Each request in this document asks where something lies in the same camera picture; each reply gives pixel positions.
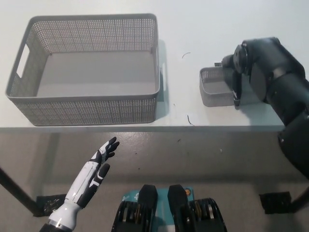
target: black table leg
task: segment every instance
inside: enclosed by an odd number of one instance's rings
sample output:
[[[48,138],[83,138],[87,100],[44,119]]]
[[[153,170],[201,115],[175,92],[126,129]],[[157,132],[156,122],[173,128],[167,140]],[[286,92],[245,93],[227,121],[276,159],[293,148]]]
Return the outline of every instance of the black table leg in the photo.
[[[35,217],[44,215],[42,208],[0,168],[0,184],[21,202]]]

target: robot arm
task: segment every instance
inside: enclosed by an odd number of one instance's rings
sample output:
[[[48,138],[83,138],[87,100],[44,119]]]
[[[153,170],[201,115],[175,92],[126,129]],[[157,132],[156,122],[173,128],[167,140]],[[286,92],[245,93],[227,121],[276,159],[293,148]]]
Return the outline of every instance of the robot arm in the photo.
[[[233,55],[223,58],[222,66],[234,70],[235,106],[243,74],[257,97],[271,105],[285,125],[278,135],[283,153],[309,178],[309,82],[304,67],[277,38],[244,40]]]
[[[50,215],[48,224],[40,232],[71,232],[75,229],[77,213],[87,206],[110,168],[109,164],[101,165],[115,155],[113,151],[118,145],[114,137],[97,150],[77,175],[63,205]]]

